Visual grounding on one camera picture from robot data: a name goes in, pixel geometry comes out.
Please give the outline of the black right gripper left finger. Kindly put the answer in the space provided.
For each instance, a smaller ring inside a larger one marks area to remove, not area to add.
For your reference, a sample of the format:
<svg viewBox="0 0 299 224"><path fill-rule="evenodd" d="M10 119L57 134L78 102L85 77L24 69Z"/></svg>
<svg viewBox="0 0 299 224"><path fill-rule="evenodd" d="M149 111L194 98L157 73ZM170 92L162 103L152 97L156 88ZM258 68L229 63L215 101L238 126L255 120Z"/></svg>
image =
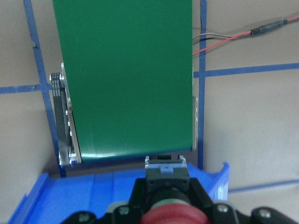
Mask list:
<svg viewBox="0 0 299 224"><path fill-rule="evenodd" d="M146 208L146 181L138 178L135 181L129 202L119 205L111 212L97 218L94 213L78 211L67 217L63 224L138 224Z"/></svg>

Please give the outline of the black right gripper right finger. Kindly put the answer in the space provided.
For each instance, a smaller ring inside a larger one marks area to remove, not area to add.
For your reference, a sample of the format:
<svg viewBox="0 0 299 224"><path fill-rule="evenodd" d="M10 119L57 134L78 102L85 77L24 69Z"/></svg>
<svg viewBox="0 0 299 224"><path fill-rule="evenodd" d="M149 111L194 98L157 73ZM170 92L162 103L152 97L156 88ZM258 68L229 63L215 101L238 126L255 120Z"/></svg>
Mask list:
<svg viewBox="0 0 299 224"><path fill-rule="evenodd" d="M192 205L201 213L195 218L197 224L297 224L286 214L267 206L254 208L250 215L240 212L232 203L212 200L196 178L189 181Z"/></svg>

